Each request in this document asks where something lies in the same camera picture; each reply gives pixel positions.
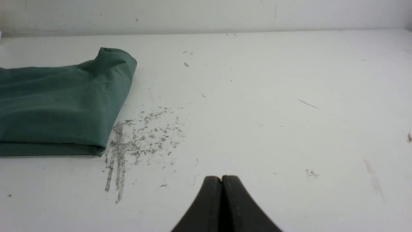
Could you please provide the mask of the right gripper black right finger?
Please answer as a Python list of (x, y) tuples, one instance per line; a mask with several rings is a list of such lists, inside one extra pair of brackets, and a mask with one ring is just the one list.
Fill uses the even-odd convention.
[(240, 178), (222, 177), (222, 232), (281, 232), (253, 200)]

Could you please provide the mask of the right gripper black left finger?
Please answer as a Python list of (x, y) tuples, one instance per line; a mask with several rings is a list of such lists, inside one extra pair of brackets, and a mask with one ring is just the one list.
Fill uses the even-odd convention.
[(173, 228), (173, 232), (218, 232), (222, 182), (206, 176), (191, 206)]

